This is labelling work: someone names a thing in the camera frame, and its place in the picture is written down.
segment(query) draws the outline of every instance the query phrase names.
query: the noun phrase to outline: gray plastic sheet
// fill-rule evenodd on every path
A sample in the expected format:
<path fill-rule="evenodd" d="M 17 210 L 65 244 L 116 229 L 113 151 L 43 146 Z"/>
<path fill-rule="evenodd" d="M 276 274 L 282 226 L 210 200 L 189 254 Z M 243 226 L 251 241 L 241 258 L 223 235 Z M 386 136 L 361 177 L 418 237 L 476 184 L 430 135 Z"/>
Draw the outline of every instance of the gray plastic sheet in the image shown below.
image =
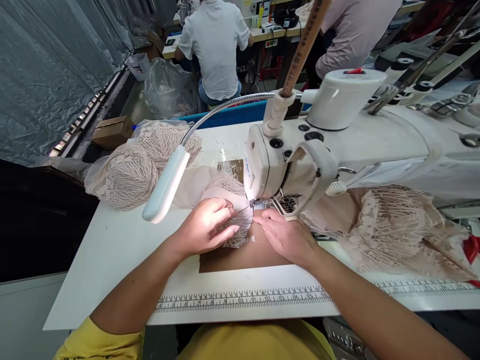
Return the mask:
<path fill-rule="evenodd" d="M 121 68 L 134 49 L 122 3 L 0 2 L 0 158 L 47 155 Z"/>

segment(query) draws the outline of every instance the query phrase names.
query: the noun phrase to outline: machine knob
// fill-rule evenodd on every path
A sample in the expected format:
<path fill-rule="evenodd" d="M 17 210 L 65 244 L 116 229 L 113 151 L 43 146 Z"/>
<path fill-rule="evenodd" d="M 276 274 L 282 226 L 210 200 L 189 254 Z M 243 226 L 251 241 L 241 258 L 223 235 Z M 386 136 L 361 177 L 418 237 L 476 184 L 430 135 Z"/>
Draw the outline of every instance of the machine knob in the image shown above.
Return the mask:
<path fill-rule="evenodd" d="M 287 221 L 300 220 L 300 217 L 298 215 L 286 216 L 285 220 L 287 220 Z"/>
<path fill-rule="evenodd" d="M 342 181 L 334 181 L 330 184 L 325 194 L 328 196 L 336 196 L 347 192 L 347 187 Z"/>

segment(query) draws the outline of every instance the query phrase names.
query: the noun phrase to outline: ruler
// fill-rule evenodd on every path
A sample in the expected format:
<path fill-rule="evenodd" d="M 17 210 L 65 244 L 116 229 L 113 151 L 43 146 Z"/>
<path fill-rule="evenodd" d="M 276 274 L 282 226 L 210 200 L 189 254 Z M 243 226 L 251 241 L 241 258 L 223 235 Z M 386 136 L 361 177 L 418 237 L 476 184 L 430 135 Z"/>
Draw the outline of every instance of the ruler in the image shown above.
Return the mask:
<path fill-rule="evenodd" d="M 391 297 L 403 298 L 451 296 L 480 296 L 480 288 L 466 282 L 454 282 L 432 277 L 403 278 L 395 280 L 371 281 Z M 297 307 L 311 304 L 332 303 L 332 299 L 321 285 L 299 287 L 277 287 L 244 289 L 237 291 L 217 291 L 185 293 L 162 296 L 154 314 L 202 312 L 229 309 L 274 308 L 285 305 Z"/>

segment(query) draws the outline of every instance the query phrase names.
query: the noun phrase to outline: trash can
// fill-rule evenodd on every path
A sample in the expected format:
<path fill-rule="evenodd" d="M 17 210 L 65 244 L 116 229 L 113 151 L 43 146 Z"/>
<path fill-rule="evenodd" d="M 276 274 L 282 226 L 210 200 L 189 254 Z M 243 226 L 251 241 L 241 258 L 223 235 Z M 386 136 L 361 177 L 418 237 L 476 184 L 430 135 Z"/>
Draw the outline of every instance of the trash can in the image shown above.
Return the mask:
<path fill-rule="evenodd" d="M 145 81 L 150 72 L 150 61 L 146 53 L 131 55 L 125 61 L 138 82 Z"/>

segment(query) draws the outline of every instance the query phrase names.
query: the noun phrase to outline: person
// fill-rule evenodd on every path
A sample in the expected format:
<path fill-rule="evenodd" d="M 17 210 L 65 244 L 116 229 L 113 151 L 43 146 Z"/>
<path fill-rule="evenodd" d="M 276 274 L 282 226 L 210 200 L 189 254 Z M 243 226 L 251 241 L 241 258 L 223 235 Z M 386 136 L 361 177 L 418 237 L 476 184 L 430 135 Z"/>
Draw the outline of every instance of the person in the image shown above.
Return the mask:
<path fill-rule="evenodd" d="M 204 103 L 219 105 L 240 95 L 237 77 L 237 46 L 241 51 L 254 43 L 240 9 L 223 0 L 201 0 L 198 9 L 185 18 L 175 49 L 175 59 L 198 57 L 202 78 L 198 93 Z"/>
<path fill-rule="evenodd" d="M 190 256 L 239 231 L 217 231 L 235 216 L 223 198 L 205 199 L 180 228 L 130 272 L 73 331 L 54 359 L 140 359 L 143 329 L 169 276 Z M 320 247 L 307 227 L 273 208 L 253 221 L 273 249 L 309 272 L 378 359 L 467 359 L 425 321 Z M 204 324 L 178 359 L 334 359 L 325 336 L 300 319 Z"/>
<path fill-rule="evenodd" d="M 332 1 L 305 62 L 308 87 L 317 89 L 333 70 L 362 66 L 401 5 L 402 0 Z"/>

